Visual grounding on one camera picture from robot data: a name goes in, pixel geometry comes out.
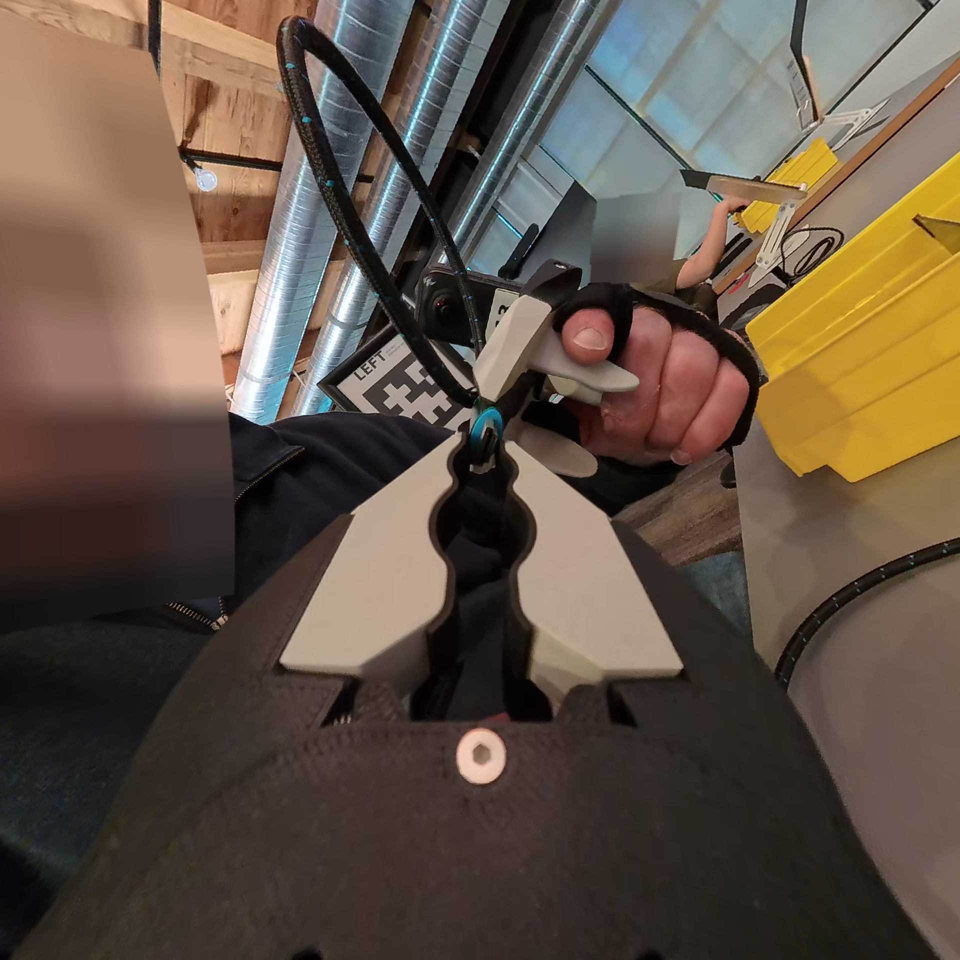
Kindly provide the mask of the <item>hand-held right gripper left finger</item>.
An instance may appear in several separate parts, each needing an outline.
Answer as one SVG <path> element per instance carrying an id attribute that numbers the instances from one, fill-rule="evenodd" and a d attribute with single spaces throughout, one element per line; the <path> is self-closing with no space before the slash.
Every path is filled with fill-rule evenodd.
<path id="1" fill-rule="evenodd" d="M 455 576 L 438 518 L 460 451 L 461 438 L 447 438 L 350 514 L 284 668 L 375 681 L 401 697 L 452 671 Z"/>

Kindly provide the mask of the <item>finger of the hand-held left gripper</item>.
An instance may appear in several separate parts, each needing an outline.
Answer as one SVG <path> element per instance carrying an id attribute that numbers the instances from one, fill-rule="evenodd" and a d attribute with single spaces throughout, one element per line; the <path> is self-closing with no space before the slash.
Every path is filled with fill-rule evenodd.
<path id="1" fill-rule="evenodd" d="M 499 402 L 530 369 L 549 376 L 556 373 L 552 312 L 551 304 L 532 295 L 522 295 L 510 306 L 474 364 L 480 400 Z"/>

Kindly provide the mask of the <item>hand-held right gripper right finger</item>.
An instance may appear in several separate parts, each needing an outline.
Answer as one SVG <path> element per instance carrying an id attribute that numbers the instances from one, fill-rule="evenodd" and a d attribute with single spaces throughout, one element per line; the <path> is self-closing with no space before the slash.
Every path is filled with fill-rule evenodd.
<path id="1" fill-rule="evenodd" d="M 520 667 L 554 706 L 579 686 L 673 679 L 683 663 L 606 513 L 516 442 L 510 491 L 533 522 L 515 578 Z"/>

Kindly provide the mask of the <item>blue-flecked HDMI cable green plugs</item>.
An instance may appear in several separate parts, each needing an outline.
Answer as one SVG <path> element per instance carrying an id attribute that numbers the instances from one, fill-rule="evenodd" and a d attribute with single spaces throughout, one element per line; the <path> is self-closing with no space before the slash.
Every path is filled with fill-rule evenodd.
<path id="1" fill-rule="evenodd" d="M 341 168 L 330 145 L 327 130 L 315 94 L 307 76 L 306 56 L 312 55 L 343 84 L 362 114 L 389 148 L 426 214 L 433 232 L 446 254 L 454 282 L 459 290 L 476 355 L 486 344 L 474 292 L 467 268 L 438 205 L 419 171 L 402 137 L 388 119 L 375 94 L 360 77 L 336 44 L 307 19 L 285 18 L 276 38 L 276 52 L 283 91 L 291 108 L 294 129 L 298 135 L 319 193 L 359 268 L 367 287 L 375 295 L 383 312 L 400 334 L 424 371 L 434 379 L 446 397 L 471 412 L 471 425 L 466 436 L 471 464 L 479 469 L 497 458 L 504 431 L 503 417 L 495 402 L 481 396 L 477 386 L 460 384 L 438 354 L 416 313 L 403 302 L 402 294 L 376 251 L 366 227 L 357 213 L 351 190 L 346 186 Z"/>
<path id="2" fill-rule="evenodd" d="M 816 606 L 789 636 L 774 668 L 774 678 L 778 685 L 783 690 L 789 689 L 795 669 L 814 637 L 846 606 L 906 574 L 954 558 L 958 554 L 959 538 L 952 537 L 888 560 L 834 591 Z"/>

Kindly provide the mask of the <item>yellow plastic bin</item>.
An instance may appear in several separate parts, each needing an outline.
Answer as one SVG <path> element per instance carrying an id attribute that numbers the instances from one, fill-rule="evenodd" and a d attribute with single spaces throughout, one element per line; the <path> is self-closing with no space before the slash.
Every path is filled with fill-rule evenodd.
<path id="1" fill-rule="evenodd" d="M 958 438 L 958 215 L 955 154 L 748 324 L 794 474 L 855 483 Z"/>
<path id="2" fill-rule="evenodd" d="M 811 141 L 802 152 L 783 162 L 765 181 L 782 186 L 801 186 L 810 189 L 822 180 L 838 163 L 838 157 L 822 136 Z M 781 200 L 755 200 L 742 211 L 733 214 L 733 221 L 750 234 L 764 234 L 773 224 Z"/>

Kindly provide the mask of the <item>person's left forearm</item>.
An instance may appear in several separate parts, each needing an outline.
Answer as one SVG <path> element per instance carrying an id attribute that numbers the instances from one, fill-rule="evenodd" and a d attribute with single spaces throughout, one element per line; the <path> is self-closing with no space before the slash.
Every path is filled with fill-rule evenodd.
<path id="1" fill-rule="evenodd" d="M 687 466 L 680 466 L 673 461 L 632 465 L 613 458 L 598 457 L 597 470 L 593 475 L 585 478 L 566 477 L 565 482 L 612 518 L 668 488 L 678 479 L 692 479 L 698 471 L 725 466 L 731 459 L 731 454 L 725 450 Z"/>

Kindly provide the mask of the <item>person's left hand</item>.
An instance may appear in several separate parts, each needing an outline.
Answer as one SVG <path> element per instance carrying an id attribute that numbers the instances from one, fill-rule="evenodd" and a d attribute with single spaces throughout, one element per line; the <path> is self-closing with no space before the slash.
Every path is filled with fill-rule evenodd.
<path id="1" fill-rule="evenodd" d="M 748 401 L 747 379 L 713 345 L 646 306 L 633 308 L 614 364 L 637 378 L 634 390 L 606 393 L 599 406 L 562 402 L 596 457 L 635 467 L 700 462 L 724 445 Z"/>

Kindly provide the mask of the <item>black framed marker sign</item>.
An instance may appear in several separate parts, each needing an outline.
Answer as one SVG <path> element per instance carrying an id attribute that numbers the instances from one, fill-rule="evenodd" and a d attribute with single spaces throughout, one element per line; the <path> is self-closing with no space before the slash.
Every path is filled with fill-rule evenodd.
<path id="1" fill-rule="evenodd" d="M 450 431 L 471 419 L 471 408 L 451 400 L 391 328 L 357 348 L 318 387 L 346 412 L 402 416 Z"/>

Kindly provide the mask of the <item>person's jeans leg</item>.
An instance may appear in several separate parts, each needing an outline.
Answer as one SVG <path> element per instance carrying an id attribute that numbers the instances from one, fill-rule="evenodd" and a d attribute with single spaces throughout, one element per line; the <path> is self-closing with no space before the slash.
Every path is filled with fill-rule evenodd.
<path id="1" fill-rule="evenodd" d="M 712 604 L 747 642 L 753 643 L 744 554 L 730 550 L 678 566 L 676 571 Z"/>

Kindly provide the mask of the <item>person's dark sweater torso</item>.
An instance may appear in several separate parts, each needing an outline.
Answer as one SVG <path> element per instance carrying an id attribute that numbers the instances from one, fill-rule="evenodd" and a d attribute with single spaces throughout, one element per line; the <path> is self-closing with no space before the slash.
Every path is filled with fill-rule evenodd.
<path id="1" fill-rule="evenodd" d="M 384 414 L 229 420 L 232 593 L 2 632 L 2 958 L 78 869 L 157 713 L 230 615 L 449 436 Z"/>

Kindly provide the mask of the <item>small tilted board stand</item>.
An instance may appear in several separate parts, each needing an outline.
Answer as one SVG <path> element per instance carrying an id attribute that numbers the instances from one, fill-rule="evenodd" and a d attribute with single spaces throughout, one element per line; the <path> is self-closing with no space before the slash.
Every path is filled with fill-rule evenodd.
<path id="1" fill-rule="evenodd" d="M 805 183 L 797 187 L 769 183 L 761 179 L 711 174 L 691 169 L 680 170 L 680 176 L 687 187 L 719 194 L 724 198 L 736 198 L 741 202 L 740 207 L 749 206 L 754 201 L 770 203 L 782 201 L 774 222 L 764 234 L 762 246 L 754 261 L 755 266 L 762 268 L 774 265 L 775 257 L 786 236 L 790 219 L 808 196 Z"/>

